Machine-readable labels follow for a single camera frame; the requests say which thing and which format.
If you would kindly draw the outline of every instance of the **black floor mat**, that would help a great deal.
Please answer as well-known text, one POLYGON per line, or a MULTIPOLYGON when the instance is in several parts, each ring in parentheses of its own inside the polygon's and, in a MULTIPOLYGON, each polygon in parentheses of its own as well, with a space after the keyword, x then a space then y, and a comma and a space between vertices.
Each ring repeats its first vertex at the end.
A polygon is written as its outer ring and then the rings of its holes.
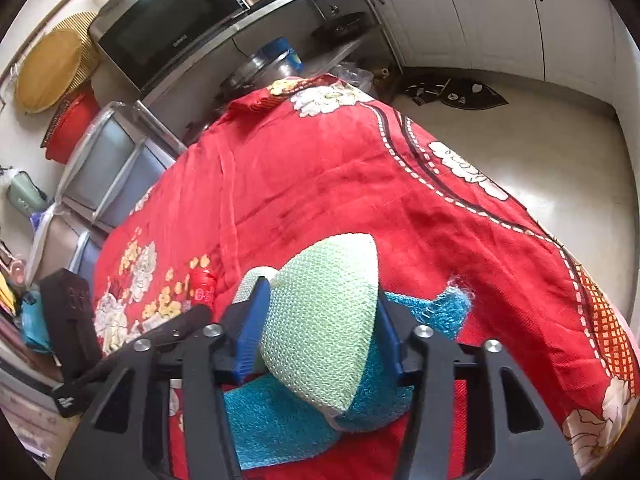
POLYGON ((416 76, 404 88, 404 94, 418 106, 435 100, 461 110, 487 110, 508 104, 491 87, 464 77, 425 74, 416 76))

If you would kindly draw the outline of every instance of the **silver screw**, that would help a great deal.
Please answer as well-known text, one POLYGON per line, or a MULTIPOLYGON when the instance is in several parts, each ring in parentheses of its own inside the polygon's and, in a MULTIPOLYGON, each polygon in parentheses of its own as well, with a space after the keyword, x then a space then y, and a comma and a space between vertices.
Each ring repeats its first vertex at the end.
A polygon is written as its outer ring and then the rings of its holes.
POLYGON ((222 327, 217 323, 207 325, 202 329, 202 333, 206 337, 218 337, 219 335, 222 335, 222 332, 223 332, 222 327))
POLYGON ((149 339, 138 339, 133 343, 133 349, 136 352, 146 352, 151 348, 151 341, 149 339))
POLYGON ((484 347, 488 352, 497 354, 499 351, 502 350, 502 343, 497 339, 488 339, 487 341, 484 342, 484 347))
POLYGON ((433 335, 433 328, 428 325, 418 325, 414 328, 414 334, 420 338, 428 338, 433 335))

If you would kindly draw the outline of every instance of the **microwave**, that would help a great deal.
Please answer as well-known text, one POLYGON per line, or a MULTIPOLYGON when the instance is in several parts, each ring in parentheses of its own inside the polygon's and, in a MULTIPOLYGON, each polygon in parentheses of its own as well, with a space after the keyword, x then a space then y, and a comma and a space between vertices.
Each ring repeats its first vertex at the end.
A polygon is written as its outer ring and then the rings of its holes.
POLYGON ((247 12, 244 0, 109 0, 89 26, 98 51, 140 92, 247 12))

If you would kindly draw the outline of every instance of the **beige tile floor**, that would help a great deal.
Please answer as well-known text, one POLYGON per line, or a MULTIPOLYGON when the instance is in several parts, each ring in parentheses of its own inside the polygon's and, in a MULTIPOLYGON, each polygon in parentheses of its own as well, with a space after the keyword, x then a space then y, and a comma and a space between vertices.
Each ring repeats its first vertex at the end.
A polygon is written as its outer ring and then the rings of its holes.
POLYGON ((418 107, 402 95, 393 105, 520 200, 628 316, 637 202, 617 120, 546 92, 546 84, 491 86, 508 105, 418 107))

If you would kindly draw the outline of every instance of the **power cord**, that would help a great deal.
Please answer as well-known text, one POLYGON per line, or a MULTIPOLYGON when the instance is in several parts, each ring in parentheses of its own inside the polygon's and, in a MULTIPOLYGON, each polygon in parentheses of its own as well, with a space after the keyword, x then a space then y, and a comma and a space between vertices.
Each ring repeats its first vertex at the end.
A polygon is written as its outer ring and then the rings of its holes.
POLYGON ((242 54, 244 57, 248 58, 249 56, 247 56, 247 54, 245 54, 242 50, 240 50, 240 48, 238 47, 238 44, 236 43, 236 38, 231 38, 232 43, 234 44, 234 47, 236 48, 236 50, 242 54))

